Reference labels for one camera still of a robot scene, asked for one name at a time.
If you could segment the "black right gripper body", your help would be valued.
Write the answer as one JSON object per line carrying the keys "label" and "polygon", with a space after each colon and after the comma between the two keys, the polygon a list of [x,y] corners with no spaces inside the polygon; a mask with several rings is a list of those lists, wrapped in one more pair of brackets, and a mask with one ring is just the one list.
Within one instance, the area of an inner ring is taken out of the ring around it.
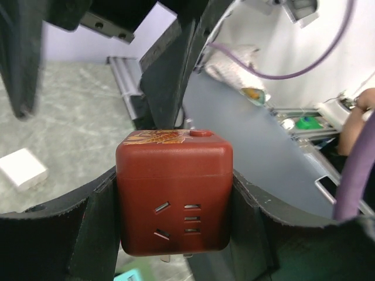
{"label": "black right gripper body", "polygon": [[45,21],[68,32],[83,25],[105,37],[131,43],[156,4],[177,14],[181,1],[48,1]]}

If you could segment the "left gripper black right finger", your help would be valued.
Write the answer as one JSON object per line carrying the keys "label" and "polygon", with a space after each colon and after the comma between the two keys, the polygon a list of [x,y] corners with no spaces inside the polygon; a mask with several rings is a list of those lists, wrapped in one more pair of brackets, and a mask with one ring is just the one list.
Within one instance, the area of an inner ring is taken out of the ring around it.
{"label": "left gripper black right finger", "polygon": [[374,217],[307,213],[233,173],[231,257],[237,280],[373,280]]}

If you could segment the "red cube socket adapter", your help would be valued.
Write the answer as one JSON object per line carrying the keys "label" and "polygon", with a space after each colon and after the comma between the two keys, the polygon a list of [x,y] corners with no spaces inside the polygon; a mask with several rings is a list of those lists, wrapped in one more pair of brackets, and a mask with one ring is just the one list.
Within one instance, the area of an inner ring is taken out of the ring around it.
{"label": "red cube socket adapter", "polygon": [[118,145],[115,168],[127,254],[202,253],[228,245],[230,142],[211,131],[134,131]]}

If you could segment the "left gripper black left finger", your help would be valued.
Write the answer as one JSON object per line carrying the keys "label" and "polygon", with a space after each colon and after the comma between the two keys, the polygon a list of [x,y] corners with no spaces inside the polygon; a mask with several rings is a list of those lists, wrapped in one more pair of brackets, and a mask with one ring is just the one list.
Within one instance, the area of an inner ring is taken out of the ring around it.
{"label": "left gripper black left finger", "polygon": [[115,170],[26,211],[1,214],[1,280],[113,280]]}

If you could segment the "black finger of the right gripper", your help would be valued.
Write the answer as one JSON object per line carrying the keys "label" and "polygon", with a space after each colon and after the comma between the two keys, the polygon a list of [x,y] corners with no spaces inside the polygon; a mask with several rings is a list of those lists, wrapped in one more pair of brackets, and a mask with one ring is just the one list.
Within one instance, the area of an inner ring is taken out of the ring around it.
{"label": "black finger of the right gripper", "polygon": [[140,129],[172,129],[189,77],[231,1],[162,1],[176,20],[142,57],[140,89],[146,113]]}
{"label": "black finger of the right gripper", "polygon": [[1,78],[18,119],[34,111],[43,18],[43,1],[1,1]]}

